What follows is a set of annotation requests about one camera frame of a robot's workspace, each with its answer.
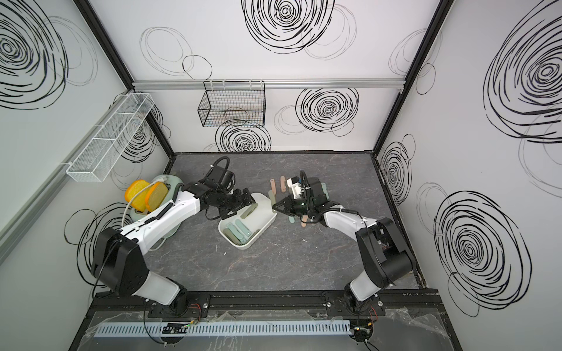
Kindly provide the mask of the teal folding fruit knife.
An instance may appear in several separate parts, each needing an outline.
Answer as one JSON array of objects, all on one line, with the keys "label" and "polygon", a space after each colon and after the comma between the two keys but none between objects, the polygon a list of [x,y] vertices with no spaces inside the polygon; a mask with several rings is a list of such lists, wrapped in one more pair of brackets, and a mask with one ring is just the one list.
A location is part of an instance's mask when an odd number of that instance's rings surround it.
[{"label": "teal folding fruit knife", "polygon": [[329,192],[327,190],[326,183],[321,182],[321,187],[322,187],[322,190],[323,190],[323,194],[325,194],[325,196],[326,196],[326,199],[329,200]]}]

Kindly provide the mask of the olive folding knife top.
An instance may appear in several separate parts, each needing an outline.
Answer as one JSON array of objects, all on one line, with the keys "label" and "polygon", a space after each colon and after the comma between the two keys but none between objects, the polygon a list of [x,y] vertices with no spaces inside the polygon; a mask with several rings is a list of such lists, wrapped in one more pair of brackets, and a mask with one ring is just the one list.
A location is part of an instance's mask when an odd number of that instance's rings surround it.
[{"label": "olive folding knife top", "polygon": [[240,218],[241,219],[246,219],[248,218],[248,216],[251,215],[251,213],[253,213],[258,207],[257,203],[253,203],[251,205],[249,205],[241,214]]}]

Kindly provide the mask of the white plastic storage box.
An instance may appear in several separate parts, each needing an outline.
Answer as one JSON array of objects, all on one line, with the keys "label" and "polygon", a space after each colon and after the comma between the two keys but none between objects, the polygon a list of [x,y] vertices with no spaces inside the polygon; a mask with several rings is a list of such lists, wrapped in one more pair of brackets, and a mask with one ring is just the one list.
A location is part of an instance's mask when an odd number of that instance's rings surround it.
[{"label": "white plastic storage box", "polygon": [[[248,216],[248,218],[246,219],[240,218],[242,212],[248,207],[246,206],[242,210],[239,210],[237,215],[225,220],[221,220],[218,225],[218,230],[220,235],[230,245],[234,246],[238,250],[249,249],[252,246],[252,244],[255,243],[260,238],[260,236],[265,233],[267,229],[269,229],[269,227],[277,217],[277,213],[272,209],[272,203],[270,197],[257,192],[252,193],[251,195],[253,196],[256,203],[258,204],[258,207],[253,213],[251,213],[250,216]],[[237,221],[237,219],[241,220],[253,233],[248,241],[244,238],[244,244],[240,246],[234,245],[229,240],[229,238],[224,234],[224,229],[229,223],[231,223],[237,228],[235,224],[235,221]]]}]

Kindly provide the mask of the long teal knife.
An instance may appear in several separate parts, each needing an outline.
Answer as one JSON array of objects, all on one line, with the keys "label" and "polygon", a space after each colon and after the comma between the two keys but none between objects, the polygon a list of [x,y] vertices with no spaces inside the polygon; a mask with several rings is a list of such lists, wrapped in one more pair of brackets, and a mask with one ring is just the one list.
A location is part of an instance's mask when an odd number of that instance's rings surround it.
[{"label": "long teal knife", "polygon": [[253,234],[252,231],[239,219],[235,221],[235,224],[239,231],[244,235],[245,239],[248,241]]}]

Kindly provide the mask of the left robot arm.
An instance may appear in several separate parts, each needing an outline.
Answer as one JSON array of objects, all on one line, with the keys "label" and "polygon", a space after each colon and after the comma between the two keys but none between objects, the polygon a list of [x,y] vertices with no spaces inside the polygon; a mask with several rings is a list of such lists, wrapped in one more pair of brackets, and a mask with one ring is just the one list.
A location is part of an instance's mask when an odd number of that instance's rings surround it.
[{"label": "left robot arm", "polygon": [[235,188],[227,168],[212,165],[199,181],[180,184],[168,203],[118,230],[107,228],[97,237],[92,276],[121,297],[137,296],[171,309],[175,315],[188,308],[186,289],[172,279],[150,271],[146,253],[184,220],[209,208],[228,219],[255,203],[248,189]]}]

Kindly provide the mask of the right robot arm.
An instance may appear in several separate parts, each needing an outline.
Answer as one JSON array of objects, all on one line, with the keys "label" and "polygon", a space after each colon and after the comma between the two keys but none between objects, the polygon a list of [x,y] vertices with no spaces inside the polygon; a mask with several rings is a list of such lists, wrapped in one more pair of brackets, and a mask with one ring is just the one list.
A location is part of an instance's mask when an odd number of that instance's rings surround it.
[{"label": "right robot arm", "polygon": [[367,218],[343,207],[328,197],[318,178],[309,178],[304,171],[287,179],[286,187],[288,196],[275,203],[273,210],[306,225],[338,230],[357,243],[363,271],[344,288],[350,309],[358,309],[415,269],[417,260],[393,220]]}]

